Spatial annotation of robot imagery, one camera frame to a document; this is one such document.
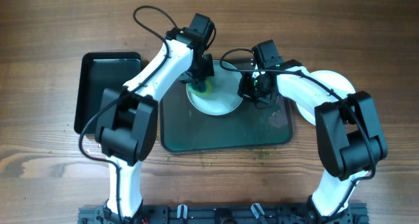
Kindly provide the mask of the green and yellow sponge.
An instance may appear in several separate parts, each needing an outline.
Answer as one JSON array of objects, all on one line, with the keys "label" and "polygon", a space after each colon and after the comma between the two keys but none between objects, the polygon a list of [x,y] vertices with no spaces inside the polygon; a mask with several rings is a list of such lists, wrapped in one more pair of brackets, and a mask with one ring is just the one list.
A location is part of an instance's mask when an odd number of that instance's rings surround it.
[{"label": "green and yellow sponge", "polygon": [[211,83],[207,80],[189,83],[187,90],[196,96],[207,96],[211,93]]}]

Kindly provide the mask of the white plate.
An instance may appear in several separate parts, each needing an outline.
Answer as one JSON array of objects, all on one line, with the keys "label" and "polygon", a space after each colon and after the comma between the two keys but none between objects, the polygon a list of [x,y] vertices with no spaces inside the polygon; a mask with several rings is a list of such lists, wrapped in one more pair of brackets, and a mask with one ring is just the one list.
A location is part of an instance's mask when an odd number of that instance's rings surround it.
[{"label": "white plate", "polygon": [[[318,70],[311,72],[311,75],[317,77],[321,81],[327,83],[333,90],[343,91],[344,94],[341,98],[345,98],[347,94],[354,94],[355,88],[352,83],[341,74],[329,71],[329,70]],[[302,117],[309,123],[315,125],[315,116],[313,113],[309,113],[300,104],[296,103],[297,109]]]}]

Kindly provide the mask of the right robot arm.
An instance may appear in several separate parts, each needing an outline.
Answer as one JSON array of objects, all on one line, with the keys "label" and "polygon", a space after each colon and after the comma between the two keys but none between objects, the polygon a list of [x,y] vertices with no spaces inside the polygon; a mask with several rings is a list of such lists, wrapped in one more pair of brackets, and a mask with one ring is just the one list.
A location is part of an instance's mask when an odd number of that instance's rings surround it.
[{"label": "right robot arm", "polygon": [[377,163],[388,154],[371,95],[340,89],[338,73],[323,80],[296,60],[259,62],[241,73],[239,88],[248,96],[277,92],[313,117],[325,171],[308,198],[308,220],[328,223],[340,218],[357,184],[375,177]]}]

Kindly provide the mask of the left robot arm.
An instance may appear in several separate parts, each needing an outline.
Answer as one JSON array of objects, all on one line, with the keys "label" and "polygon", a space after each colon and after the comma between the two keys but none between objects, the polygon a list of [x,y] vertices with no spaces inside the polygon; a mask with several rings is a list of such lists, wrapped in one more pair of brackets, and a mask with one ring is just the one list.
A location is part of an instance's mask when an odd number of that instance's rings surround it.
[{"label": "left robot arm", "polygon": [[106,204],[111,220],[129,223],[139,215],[141,166],[156,140],[158,105],[174,82],[202,82],[214,75],[206,48],[202,38],[166,37],[157,55],[122,90],[104,90],[95,139],[111,173]]}]

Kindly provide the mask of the pale blue plate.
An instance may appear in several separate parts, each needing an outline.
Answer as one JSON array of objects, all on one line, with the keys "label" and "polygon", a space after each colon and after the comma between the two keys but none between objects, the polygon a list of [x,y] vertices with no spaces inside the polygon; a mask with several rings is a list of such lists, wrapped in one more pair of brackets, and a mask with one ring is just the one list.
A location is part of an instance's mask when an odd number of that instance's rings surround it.
[{"label": "pale blue plate", "polygon": [[213,61],[213,68],[215,75],[206,78],[211,83],[211,93],[207,96],[196,96],[187,90],[187,97],[202,113],[211,116],[226,115],[233,112],[243,100],[238,95],[242,74],[223,69],[219,60]]}]

